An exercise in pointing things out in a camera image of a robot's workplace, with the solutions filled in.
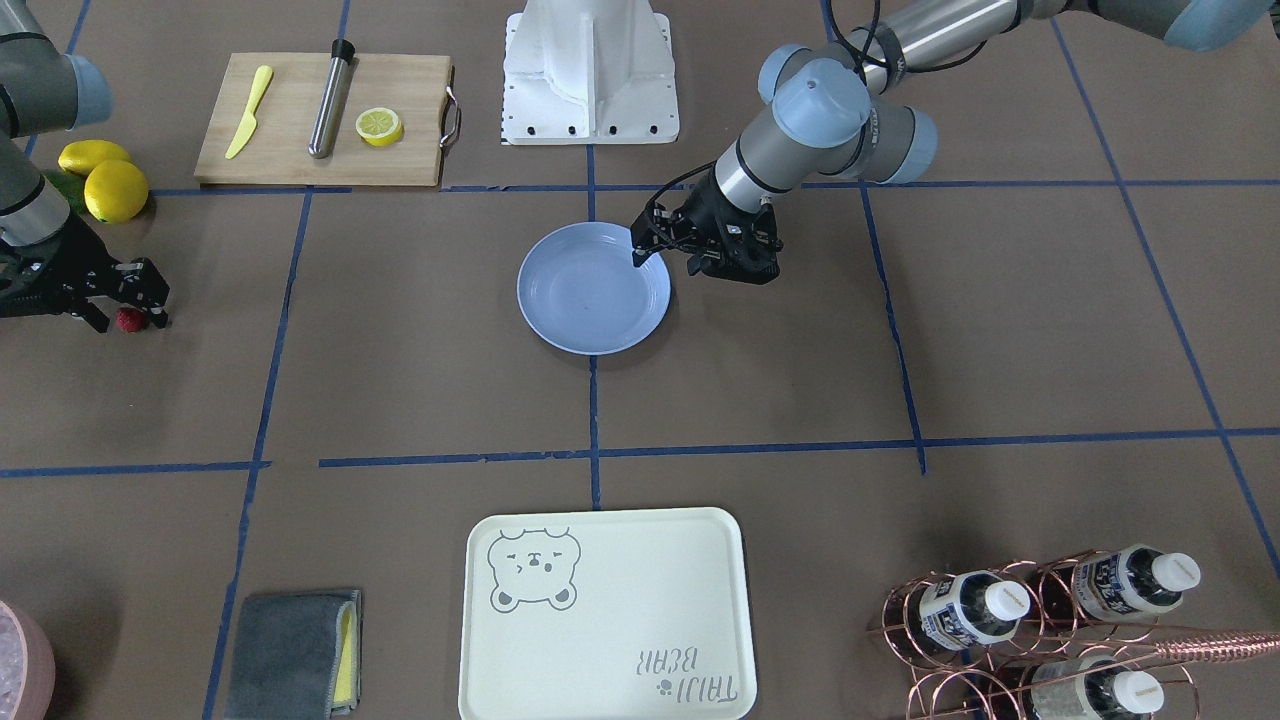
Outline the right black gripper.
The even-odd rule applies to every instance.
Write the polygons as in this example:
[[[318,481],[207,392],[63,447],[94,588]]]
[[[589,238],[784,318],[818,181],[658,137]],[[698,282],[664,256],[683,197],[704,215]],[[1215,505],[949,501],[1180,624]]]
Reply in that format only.
[[[105,334],[111,320],[92,300],[114,292],[122,306],[147,313],[150,327],[168,327],[170,286],[155,263],[119,263],[83,222],[68,222],[41,243],[3,245],[4,319],[70,314]]]

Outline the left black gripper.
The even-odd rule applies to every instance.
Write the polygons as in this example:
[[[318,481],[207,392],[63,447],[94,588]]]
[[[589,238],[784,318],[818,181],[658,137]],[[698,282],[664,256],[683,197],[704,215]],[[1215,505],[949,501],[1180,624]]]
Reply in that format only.
[[[780,275],[783,243],[773,204],[759,199],[744,211],[717,184],[696,184],[675,210],[650,199],[648,222],[634,222],[630,236],[636,269],[655,254],[677,250],[689,255],[690,277],[767,284]]]

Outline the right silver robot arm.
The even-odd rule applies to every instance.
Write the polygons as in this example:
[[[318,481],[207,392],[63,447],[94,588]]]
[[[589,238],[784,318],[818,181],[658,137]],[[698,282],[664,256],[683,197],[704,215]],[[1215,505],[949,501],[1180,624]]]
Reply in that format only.
[[[113,95],[88,59],[56,49],[27,3],[1,4],[1,314],[69,314],[104,333],[95,300],[166,327],[169,284],[147,258],[122,263],[17,140],[106,120]]]

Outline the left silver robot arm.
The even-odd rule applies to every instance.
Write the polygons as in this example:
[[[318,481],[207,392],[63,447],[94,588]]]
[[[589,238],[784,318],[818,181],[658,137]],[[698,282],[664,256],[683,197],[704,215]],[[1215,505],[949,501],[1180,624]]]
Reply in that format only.
[[[690,172],[673,209],[652,196],[630,227],[637,268],[664,251],[692,275],[765,284],[780,275],[777,197],[813,176],[873,184],[918,179],[937,154],[923,110],[896,104],[906,79],[951,70],[992,38],[1065,13],[1085,13],[1193,53],[1251,28],[1265,1],[913,1],[822,47],[785,45],[762,64],[762,109],[714,160]]]

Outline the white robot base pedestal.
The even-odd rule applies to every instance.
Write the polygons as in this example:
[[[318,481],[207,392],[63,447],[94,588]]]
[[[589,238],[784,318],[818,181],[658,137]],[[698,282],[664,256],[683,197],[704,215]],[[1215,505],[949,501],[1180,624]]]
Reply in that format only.
[[[500,141],[672,143],[673,33],[649,1],[529,1],[506,19]]]

